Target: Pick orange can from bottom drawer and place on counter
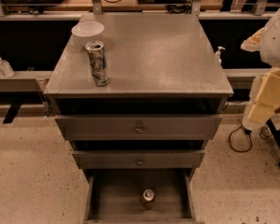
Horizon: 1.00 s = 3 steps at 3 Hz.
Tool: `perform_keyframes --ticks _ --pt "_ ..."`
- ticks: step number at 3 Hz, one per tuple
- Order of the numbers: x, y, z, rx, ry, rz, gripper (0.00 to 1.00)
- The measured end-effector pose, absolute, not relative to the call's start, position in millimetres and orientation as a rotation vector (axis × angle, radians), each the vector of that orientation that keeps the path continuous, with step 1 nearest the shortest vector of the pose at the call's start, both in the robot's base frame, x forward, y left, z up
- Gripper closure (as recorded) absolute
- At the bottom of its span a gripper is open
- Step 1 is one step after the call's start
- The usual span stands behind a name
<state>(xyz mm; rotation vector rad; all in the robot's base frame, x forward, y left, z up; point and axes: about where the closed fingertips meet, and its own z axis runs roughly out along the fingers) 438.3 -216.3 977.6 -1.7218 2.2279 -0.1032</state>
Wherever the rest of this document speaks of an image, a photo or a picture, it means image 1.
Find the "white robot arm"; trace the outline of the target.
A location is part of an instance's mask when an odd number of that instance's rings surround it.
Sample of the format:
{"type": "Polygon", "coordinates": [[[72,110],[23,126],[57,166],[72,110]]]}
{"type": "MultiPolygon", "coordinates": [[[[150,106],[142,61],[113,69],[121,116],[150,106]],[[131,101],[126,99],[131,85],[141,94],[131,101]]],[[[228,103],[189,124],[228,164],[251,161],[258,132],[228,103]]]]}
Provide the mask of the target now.
{"type": "Polygon", "coordinates": [[[241,49],[258,51],[261,60],[271,67],[266,74],[257,75],[251,86],[242,124],[253,131],[263,126],[280,107],[280,8],[263,28],[242,43],[241,49]]]}

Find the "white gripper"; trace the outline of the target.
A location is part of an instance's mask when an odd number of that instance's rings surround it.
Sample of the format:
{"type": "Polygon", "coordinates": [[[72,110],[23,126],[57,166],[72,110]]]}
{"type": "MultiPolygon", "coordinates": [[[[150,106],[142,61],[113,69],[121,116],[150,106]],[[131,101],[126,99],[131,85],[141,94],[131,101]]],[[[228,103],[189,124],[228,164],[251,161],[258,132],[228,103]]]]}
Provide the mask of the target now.
{"type": "MultiPolygon", "coordinates": [[[[244,40],[241,49],[249,52],[260,51],[264,31],[265,29],[261,28],[244,40]]],[[[280,107],[280,68],[272,68],[265,75],[256,76],[249,97],[242,124],[245,129],[254,131],[262,127],[280,107]]]]}

